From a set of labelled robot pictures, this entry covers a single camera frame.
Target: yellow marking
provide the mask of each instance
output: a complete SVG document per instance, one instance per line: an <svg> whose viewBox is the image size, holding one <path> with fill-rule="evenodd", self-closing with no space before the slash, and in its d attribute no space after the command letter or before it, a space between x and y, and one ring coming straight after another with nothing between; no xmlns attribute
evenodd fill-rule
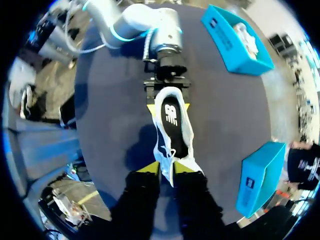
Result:
<svg viewBox="0 0 320 240"><path fill-rule="evenodd" d="M153 117L156 116L156 108L155 108L155 105L154 105L154 104L147 104L146 106L147 106L147 108L149 109L151 115L152 115ZM189 108L189 106L190 106L190 103L185 103L184 106L185 106L185 109L188 110L188 108Z"/></svg>
<svg viewBox="0 0 320 240"><path fill-rule="evenodd" d="M96 191L88 194L88 195L85 196L84 198L82 198L80 201L78 201L78 204L79 204L79 205L82 205L82 204L84 204L86 201L92 199L94 196L97 196L98 194L99 194L99 193L98 193L98 191L96 190Z"/></svg>
<svg viewBox="0 0 320 240"><path fill-rule="evenodd" d="M155 116L156 116L156 108L155 108L155 105L154 105L154 104L147 104L146 106L148 107L151 115L152 115L153 117L155 117Z"/></svg>
<svg viewBox="0 0 320 240"><path fill-rule="evenodd" d="M195 171L191 170L190 168L186 167L185 165L181 164L180 162L175 161L174 163L174 170L176 174L181 173L194 173Z"/></svg>
<svg viewBox="0 0 320 240"><path fill-rule="evenodd" d="M158 175L158 171L159 171L159 162L155 161L151 164L149 164L148 166L145 166L144 168L141 168L140 170L138 170L138 173L154 173L155 175Z"/></svg>

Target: dark circular table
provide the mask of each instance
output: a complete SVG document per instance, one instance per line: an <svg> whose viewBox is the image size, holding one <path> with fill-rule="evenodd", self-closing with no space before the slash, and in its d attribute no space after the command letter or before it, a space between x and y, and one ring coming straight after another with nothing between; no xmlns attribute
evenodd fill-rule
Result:
<svg viewBox="0 0 320 240"><path fill-rule="evenodd" d="M208 188L223 207L226 224L236 210L242 160L271 138L268 103L260 77L229 73L201 23L205 10L184 5L151 4L179 13L183 30L184 75L191 80L188 115L194 131L194 156ZM83 48L101 44L96 27L86 32ZM146 106L142 62L144 39L119 50L102 48L79 57L75 78L75 114L79 141L92 180L110 208L125 188L130 171L155 159L156 130ZM155 239L182 239L173 189L165 177L154 218Z"/></svg>

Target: robotic arm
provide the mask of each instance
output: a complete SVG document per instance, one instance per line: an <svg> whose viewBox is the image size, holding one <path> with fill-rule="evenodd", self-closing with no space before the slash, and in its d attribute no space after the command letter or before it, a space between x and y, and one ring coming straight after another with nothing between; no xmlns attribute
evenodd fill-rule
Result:
<svg viewBox="0 0 320 240"><path fill-rule="evenodd" d="M99 29L103 47L118 49L145 34L143 60L157 63L158 78L178 77L187 71L181 56L182 30L175 10L153 9L137 3L128 6L121 13L115 0L78 0L78 2ZM149 59L149 54L156 59Z"/></svg>

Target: white sneaker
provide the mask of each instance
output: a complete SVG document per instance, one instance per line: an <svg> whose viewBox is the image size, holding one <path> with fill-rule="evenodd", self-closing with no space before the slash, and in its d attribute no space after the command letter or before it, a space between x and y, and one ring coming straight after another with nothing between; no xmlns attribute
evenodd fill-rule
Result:
<svg viewBox="0 0 320 240"><path fill-rule="evenodd" d="M155 116L152 120L157 130L157 141L153 154L155 160L160 162L162 174L173 187L175 161L195 172L203 171L194 158L194 132L180 89L172 86L161 89L154 104Z"/></svg>

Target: shoe insole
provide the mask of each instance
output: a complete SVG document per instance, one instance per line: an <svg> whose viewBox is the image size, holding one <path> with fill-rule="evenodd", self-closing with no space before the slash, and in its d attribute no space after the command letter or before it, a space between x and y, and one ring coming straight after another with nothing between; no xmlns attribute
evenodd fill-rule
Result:
<svg viewBox="0 0 320 240"><path fill-rule="evenodd" d="M171 139L171 148L175 149L175 157L184 158L188 155L188 147L182 135L181 110L175 97L166 97L161 106L161 119L166 134Z"/></svg>

